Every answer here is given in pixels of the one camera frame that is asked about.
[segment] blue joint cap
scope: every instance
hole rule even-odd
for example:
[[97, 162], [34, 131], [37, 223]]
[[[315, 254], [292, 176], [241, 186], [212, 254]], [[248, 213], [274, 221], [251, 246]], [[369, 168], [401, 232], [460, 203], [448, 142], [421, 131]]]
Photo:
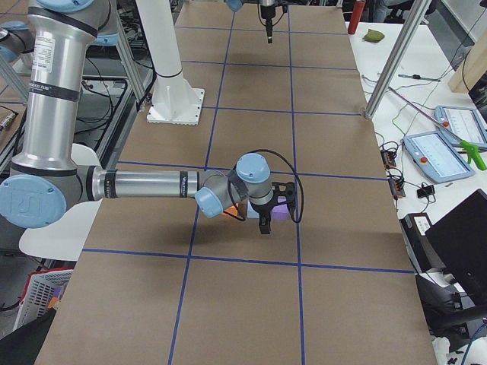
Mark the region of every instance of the blue joint cap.
[[203, 187], [196, 192], [195, 200], [203, 214], [208, 218], [213, 218], [223, 213], [223, 205], [220, 199], [207, 187]]
[[0, 46], [0, 56], [4, 58], [7, 62], [13, 62], [17, 58], [15, 52], [11, 51], [8, 48]]
[[40, 6], [58, 13], [75, 13], [90, 6], [94, 0], [37, 0]]
[[116, 46], [119, 42], [119, 34], [105, 34], [103, 36], [98, 36], [97, 40], [94, 41], [95, 46]]
[[27, 25], [23, 21], [6, 21], [0, 24], [0, 27], [6, 30], [28, 30]]
[[260, 154], [245, 154], [237, 162], [237, 175], [244, 182], [259, 184], [271, 176], [266, 159]]
[[58, 187], [39, 176], [16, 175], [0, 185], [0, 214], [23, 228], [41, 228], [66, 212], [66, 199]]
[[242, 6], [244, 5], [241, 0], [227, 0], [227, 6], [232, 10], [234, 13], [239, 11]]

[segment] label sticker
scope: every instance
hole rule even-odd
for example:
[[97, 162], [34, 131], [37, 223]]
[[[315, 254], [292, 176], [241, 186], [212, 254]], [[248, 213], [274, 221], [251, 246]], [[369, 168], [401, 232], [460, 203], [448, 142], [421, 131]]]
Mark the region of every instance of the label sticker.
[[33, 49], [32, 68], [51, 72], [53, 70], [54, 48], [56, 40], [44, 36], [36, 36], [36, 45]]
[[414, 221], [416, 222], [420, 234], [426, 236], [426, 231], [431, 228], [428, 219], [426, 219], [426, 217], [414, 217]]

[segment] plastic basket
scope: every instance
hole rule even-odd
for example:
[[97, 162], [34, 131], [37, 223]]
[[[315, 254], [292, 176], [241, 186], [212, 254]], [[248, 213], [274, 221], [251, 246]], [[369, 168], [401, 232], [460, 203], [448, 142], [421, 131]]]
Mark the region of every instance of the plastic basket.
[[72, 268], [54, 268], [29, 275], [19, 304], [14, 331], [41, 317], [47, 311], [54, 290], [67, 283], [72, 272]]

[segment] black monitor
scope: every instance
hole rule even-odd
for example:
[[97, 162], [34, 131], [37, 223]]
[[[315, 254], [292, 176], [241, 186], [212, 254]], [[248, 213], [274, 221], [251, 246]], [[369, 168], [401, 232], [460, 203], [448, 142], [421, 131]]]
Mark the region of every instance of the black monitor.
[[487, 304], [487, 194], [476, 190], [426, 236], [472, 301]]

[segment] person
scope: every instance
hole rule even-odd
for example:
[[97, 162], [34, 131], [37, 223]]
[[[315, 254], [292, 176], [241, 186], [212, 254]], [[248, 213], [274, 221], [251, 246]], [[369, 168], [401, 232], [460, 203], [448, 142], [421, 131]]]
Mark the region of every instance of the person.
[[375, 0], [374, 23], [383, 23], [389, 13], [388, 6], [398, 5], [406, 0]]

